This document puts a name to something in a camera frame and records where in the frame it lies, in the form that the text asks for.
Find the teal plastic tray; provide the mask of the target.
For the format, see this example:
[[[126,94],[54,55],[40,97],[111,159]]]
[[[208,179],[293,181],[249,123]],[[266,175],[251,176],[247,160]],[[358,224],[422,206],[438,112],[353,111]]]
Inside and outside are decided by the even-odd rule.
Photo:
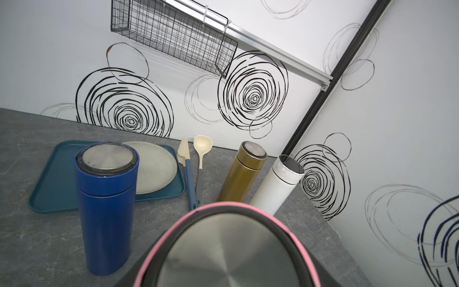
[[[96,142],[70,140],[55,146],[29,198],[31,210],[49,214],[78,209],[74,158],[79,151],[93,143]],[[135,202],[175,198],[181,196],[184,191],[182,168],[179,168],[168,185],[152,193],[137,194]]]

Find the pink thermos steel lid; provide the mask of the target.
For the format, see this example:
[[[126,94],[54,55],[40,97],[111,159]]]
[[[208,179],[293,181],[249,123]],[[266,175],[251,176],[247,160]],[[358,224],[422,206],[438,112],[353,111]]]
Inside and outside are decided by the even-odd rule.
[[[301,241],[266,212],[236,202],[184,215],[153,244],[136,287],[318,287]]]

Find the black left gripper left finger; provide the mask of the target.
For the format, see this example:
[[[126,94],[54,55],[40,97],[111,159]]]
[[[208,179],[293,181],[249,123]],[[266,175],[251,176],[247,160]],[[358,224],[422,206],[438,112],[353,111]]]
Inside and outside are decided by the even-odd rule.
[[[134,287],[136,276],[136,273],[126,273],[114,287]]]

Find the grey round plate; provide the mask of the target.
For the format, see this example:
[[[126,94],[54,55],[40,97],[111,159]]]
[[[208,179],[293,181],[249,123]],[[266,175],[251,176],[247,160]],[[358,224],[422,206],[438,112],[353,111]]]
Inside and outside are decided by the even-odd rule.
[[[178,167],[174,156],[167,149],[148,142],[131,141],[124,144],[139,154],[136,194],[156,192],[172,182]]]

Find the gold thermos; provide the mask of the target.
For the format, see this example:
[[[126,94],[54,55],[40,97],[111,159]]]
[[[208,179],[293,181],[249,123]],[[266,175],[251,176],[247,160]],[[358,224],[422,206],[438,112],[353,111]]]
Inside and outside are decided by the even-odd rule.
[[[267,157],[259,144],[242,142],[216,201],[243,202]]]

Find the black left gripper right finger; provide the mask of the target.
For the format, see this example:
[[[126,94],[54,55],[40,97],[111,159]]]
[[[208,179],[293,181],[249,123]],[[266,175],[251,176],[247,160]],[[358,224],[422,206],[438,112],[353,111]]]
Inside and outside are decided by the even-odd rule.
[[[321,287],[341,287],[338,281],[320,263],[315,264]]]

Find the blue thermos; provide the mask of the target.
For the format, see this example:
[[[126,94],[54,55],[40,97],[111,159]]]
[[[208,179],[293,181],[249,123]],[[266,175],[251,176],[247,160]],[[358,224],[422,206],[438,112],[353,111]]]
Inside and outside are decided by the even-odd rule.
[[[128,145],[98,142],[74,160],[75,186],[87,269],[107,276],[131,251],[139,154]]]

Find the white thermos black lid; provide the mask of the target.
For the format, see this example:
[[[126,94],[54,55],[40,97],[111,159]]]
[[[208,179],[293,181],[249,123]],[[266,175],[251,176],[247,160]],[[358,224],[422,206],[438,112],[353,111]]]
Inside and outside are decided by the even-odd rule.
[[[304,168],[293,157],[280,155],[264,178],[250,205],[274,215],[304,174]]]

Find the aluminium wall rail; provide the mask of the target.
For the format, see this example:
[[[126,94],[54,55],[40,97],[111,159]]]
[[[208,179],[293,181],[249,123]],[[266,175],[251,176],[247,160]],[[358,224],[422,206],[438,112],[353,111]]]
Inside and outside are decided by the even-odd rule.
[[[321,91],[326,92],[329,88],[333,77],[320,69],[308,64],[307,62],[293,56],[277,46],[270,44],[264,39],[254,35],[253,33],[234,24],[230,18],[225,15],[203,5],[197,1],[166,1],[179,11],[184,12],[187,16],[191,16],[202,23],[206,23],[207,19],[215,23],[215,28],[224,35],[235,39],[238,42],[245,43],[257,50],[275,57],[288,66],[299,71],[303,77],[318,84]]]

